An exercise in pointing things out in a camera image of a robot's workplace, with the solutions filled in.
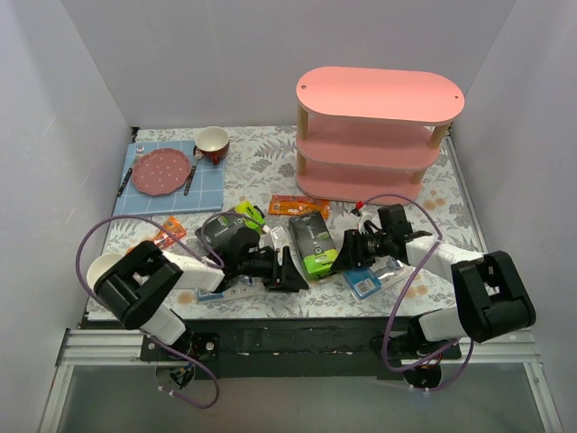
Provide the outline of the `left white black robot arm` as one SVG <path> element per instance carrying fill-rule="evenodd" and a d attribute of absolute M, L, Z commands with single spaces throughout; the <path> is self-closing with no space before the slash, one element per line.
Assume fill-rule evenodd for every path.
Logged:
<path fill-rule="evenodd" d="M 269 291 L 299 292 L 309 288 L 292 260 L 290 249 L 259 247 L 260 235 L 242 227 L 220 252 L 222 275 L 212 267 L 182 256 L 170 259 L 150 241 L 144 241 L 121 257 L 92 284 L 94 293 L 126 329 L 139 329 L 160 342 L 160 349 L 174 361 L 185 359 L 194 332 L 164 305 L 180 282 L 198 288 L 202 283 L 220 285 L 240 276 L 261 279 Z"/>

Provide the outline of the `black green Gillette razor box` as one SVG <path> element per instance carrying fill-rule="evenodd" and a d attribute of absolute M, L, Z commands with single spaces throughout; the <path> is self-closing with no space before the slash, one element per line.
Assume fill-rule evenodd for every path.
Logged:
<path fill-rule="evenodd" d="M 205 243 L 210 245 L 215 252 L 221 253 L 237 231 L 245 226 L 261 233 L 262 227 L 265 226 L 265 220 L 259 212 L 254 216 L 246 217 L 220 215 L 208 222 L 204 228 L 196 229 L 195 235 L 200 240 L 201 232 L 204 232 Z"/>

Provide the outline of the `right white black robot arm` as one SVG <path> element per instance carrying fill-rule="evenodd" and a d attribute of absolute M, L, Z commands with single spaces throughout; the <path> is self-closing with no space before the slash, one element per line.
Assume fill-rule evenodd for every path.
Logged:
<path fill-rule="evenodd" d="M 428 358 L 449 341 L 475 343 L 504 336 L 536 322 L 536 311 L 508 253 L 478 253 L 416 231 L 401 205 L 380 207 L 374 225 L 364 202 L 355 205 L 355 229 L 345 231 L 334 272 L 369 268 L 381 257 L 414 272 L 426 270 L 453 286 L 456 305 L 412 317 L 405 334 L 391 338 L 399 352 Z"/>

